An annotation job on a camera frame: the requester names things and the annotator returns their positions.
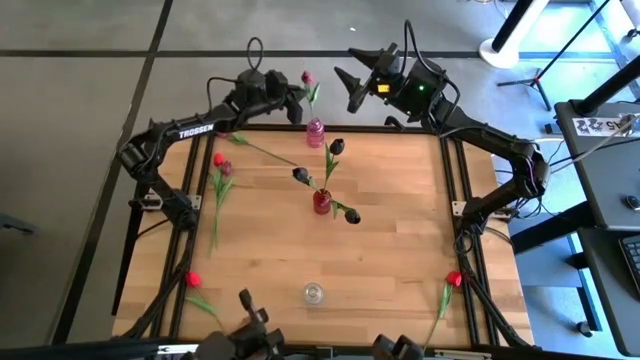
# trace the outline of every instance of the vase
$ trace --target vase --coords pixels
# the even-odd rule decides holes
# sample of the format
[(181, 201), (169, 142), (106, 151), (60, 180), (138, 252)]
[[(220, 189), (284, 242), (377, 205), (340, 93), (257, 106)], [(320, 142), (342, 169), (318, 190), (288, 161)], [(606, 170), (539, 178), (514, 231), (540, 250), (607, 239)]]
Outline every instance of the vase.
[(313, 194), (313, 211), (318, 215), (325, 215), (331, 211), (331, 193), (329, 191), (322, 189)]
[(318, 118), (313, 118), (307, 124), (307, 144), (313, 148), (324, 145), (324, 124)]

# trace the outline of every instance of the wooden tabletop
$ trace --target wooden tabletop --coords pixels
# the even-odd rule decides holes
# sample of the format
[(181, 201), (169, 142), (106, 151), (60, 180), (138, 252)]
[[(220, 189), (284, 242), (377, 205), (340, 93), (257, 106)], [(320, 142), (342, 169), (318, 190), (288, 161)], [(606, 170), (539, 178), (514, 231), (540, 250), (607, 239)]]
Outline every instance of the wooden tabletop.
[[(323, 183), (324, 149), (308, 147), (305, 133), (242, 134), (306, 167), (318, 184)], [(219, 245), (211, 255), (216, 212), (211, 185), (204, 195), (192, 264), (202, 277), (202, 295), (215, 306), (226, 331), (246, 317), (238, 301), (238, 292), (246, 287), (256, 306), (269, 313), (269, 328), (282, 329), (290, 344), (369, 346), (380, 333), (392, 339), (405, 334), (423, 343), (437, 317), (444, 278), (458, 269), (438, 140), (408, 134), (326, 136), (328, 142), (345, 140), (328, 189), (360, 212), (358, 225), (342, 216), (334, 220), (331, 214), (315, 214), (313, 191), (293, 179), (292, 166), (249, 146), (216, 139), (214, 151), (233, 164), (234, 186), (221, 206)], [(188, 142), (175, 144), (160, 169), (176, 187), (188, 149)], [(465, 154), (474, 195), (495, 189), (490, 155), (470, 145), (465, 145)], [(452, 156), (457, 169), (455, 153)], [(461, 197), (459, 181), (457, 189)], [(162, 218), (161, 213), (148, 213), (140, 229)], [(507, 233), (498, 221), (490, 220), (489, 226)], [(170, 233), (171, 226), (165, 225), (136, 244), (114, 335), (128, 330), (155, 296)], [(482, 236), (482, 244), (493, 300), (520, 336), (532, 342), (510, 244), (490, 232)], [(303, 289), (311, 282), (324, 288), (320, 305), (305, 303)], [(187, 291), (187, 296), (199, 295), (194, 289)], [(164, 317), (165, 334), (173, 301)], [(476, 299), (478, 328), (486, 343), (481, 309)], [(456, 290), (430, 344), (466, 346), (467, 328), (463, 296)], [(203, 339), (214, 330), (219, 326), (210, 315), (185, 304), (181, 338)]]

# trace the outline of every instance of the black desk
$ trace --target black desk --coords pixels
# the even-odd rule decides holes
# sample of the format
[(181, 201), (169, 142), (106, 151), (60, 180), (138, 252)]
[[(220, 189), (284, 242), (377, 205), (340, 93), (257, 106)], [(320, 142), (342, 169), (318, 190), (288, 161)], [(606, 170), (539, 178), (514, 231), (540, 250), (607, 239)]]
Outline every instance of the black desk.
[[(582, 116), (575, 114), (571, 105), (558, 103), (555, 109), (571, 155), (602, 141), (602, 137), (578, 136), (573, 119)], [(605, 104), (598, 117), (633, 112), (640, 112), (640, 105)], [(615, 138), (610, 143), (626, 140)], [(517, 254), (577, 231), (584, 249), (582, 258), (593, 275), (616, 346), (622, 354), (631, 356), (640, 356), (640, 299), (635, 295), (618, 239), (640, 233), (640, 214), (623, 202), (627, 195), (640, 196), (639, 156), (640, 141), (587, 156), (575, 164), (587, 200), (511, 237)]]

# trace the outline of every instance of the gray floor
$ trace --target gray floor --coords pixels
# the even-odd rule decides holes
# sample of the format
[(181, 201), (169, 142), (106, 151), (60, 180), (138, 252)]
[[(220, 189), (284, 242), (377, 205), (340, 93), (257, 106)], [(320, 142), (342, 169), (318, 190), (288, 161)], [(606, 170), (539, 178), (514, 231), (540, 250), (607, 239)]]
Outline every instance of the gray floor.
[[(163, 2), (4, 0), (0, 50), (146, 50)], [(414, 19), (421, 50), (474, 52), (504, 21), (494, 4), (475, 1), (428, 6), (417, 0), (343, 4), (337, 0), (175, 1), (160, 49), (244, 50), (253, 35), (259, 35), (267, 49), (380, 48), (391, 41), (401, 43), (402, 22), (409, 17)], [(507, 11), (512, 7), (505, 5)], [(557, 51), (589, 14), (587, 6), (549, 5), (523, 42), (523, 50)], [(545, 29), (550, 27), (560, 30), (549, 34)], [(609, 47), (592, 24), (570, 50), (602, 53)], [(542, 126), (553, 122), (553, 113), (544, 109), (535, 90), (495, 86), (529, 78), (548, 60), (523, 60), (512, 70), (494, 69), (479, 59), (435, 60), (461, 89), (465, 112), (478, 120), (526, 138), (541, 137)], [(50, 338), (122, 124), (130, 106), (138, 105), (132, 98), (143, 62), (144, 58), (0, 57), (0, 163), (4, 169), (0, 212), (40, 227), (38, 235), (28, 238), (0, 233), (0, 318), (11, 328), (0, 334), (0, 347), (39, 345)], [(397, 115), (372, 98), (357, 115), (348, 114), (346, 93), (333, 66), (366, 75), (364, 67), (343, 58), (266, 58), (262, 69), (279, 69), (290, 79), (297, 79), (303, 69), (310, 70), (323, 84), (316, 113), (327, 123), (380, 124), (386, 115)], [(203, 111), (205, 79), (233, 77), (246, 67), (244, 58), (156, 59), (139, 104), (136, 129), (144, 128), (149, 117), (163, 121)], [(545, 75), (543, 84), (552, 102), (565, 101), (585, 96), (617, 70), (613, 60), (561, 60)], [(216, 84), (214, 101), (228, 90), (228, 84)], [(628, 90), (616, 97), (634, 98)], [(286, 120), (284, 114), (273, 114), (257, 121)], [(556, 145), (544, 143), (545, 154)], [(501, 166), (496, 159), (496, 167)], [(110, 335), (109, 313), (133, 185), (126, 174), (120, 174), (71, 341)], [(575, 172), (568, 169), (554, 175), (545, 204), (551, 211), (560, 211), (581, 196)], [(526, 289), (528, 306), (533, 299), (542, 304), (538, 309), (571, 313), (575, 314), (572, 321), (579, 319), (577, 296), (563, 297), (558, 291)], [(545, 348), (620, 356), (606, 332), (602, 337), (608, 338), (594, 346), (588, 341), (595, 339), (575, 339), (568, 329), (553, 325), (551, 318), (545, 318), (548, 311), (537, 311), (534, 305), (529, 311), (536, 342)], [(564, 341), (564, 337), (573, 340)]]

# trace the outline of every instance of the desk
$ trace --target desk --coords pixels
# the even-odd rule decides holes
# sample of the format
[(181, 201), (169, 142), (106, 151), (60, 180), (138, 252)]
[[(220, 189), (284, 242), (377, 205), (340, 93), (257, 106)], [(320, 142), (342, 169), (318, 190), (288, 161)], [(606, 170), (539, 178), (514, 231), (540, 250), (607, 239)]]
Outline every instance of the desk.
[[(572, 120), (582, 116), (575, 114), (570, 104), (558, 103), (555, 109), (571, 155), (587, 151), (602, 140), (601, 137), (578, 136)], [(634, 112), (640, 112), (640, 105), (604, 104), (598, 117)], [(610, 143), (626, 140), (615, 138)], [(617, 240), (622, 234), (620, 231), (625, 231), (626, 236), (640, 232), (640, 215), (623, 202), (627, 195), (640, 195), (636, 159), (639, 153), (640, 142), (635, 142), (596, 151), (579, 161), (575, 168), (587, 200), (512, 236), (515, 252), (521, 253), (578, 231), (616, 346), (621, 353), (634, 356), (640, 355), (640, 345), (636, 341), (640, 302), (631, 292), (620, 290), (623, 283), (632, 280), (628, 270), (620, 269), (626, 265), (624, 260), (619, 262), (622, 253)]]
[[(242, 133), (252, 143), (307, 167), (322, 184), (324, 149), (307, 147), (305, 133)], [(219, 247), (210, 257), (215, 196), (211, 187), (204, 195), (192, 264), (203, 278), (202, 293), (218, 309), (225, 330), (232, 330), (246, 316), (238, 292), (247, 287), (256, 306), (269, 313), (270, 328), (281, 328), (288, 344), (368, 347), (380, 333), (390, 338), (406, 334), (424, 342), (437, 317), (443, 279), (457, 269), (439, 142), (409, 134), (326, 136), (345, 139), (346, 149), (328, 188), (336, 199), (358, 209), (359, 225), (314, 214), (312, 191), (292, 178), (289, 165), (248, 146), (215, 141), (214, 151), (233, 163), (235, 186), (221, 209)], [(188, 147), (174, 145), (160, 168), (170, 184), (180, 183)], [(474, 195), (494, 189), (489, 154), (470, 145), (465, 154)], [(147, 213), (141, 229), (161, 219), (161, 214)], [(507, 231), (494, 220), (490, 226)], [(114, 335), (128, 330), (156, 294), (170, 231), (170, 226), (158, 228), (136, 244)], [(481, 241), (492, 297), (520, 336), (532, 343), (511, 246), (491, 233)], [(319, 306), (304, 302), (303, 287), (309, 282), (324, 287)], [(189, 289), (190, 295), (198, 293)], [(162, 334), (168, 330), (172, 301)], [(478, 301), (475, 309), (486, 342)], [(463, 297), (456, 291), (431, 343), (468, 346), (465, 319)], [(180, 338), (201, 340), (217, 329), (213, 318), (185, 305)]]

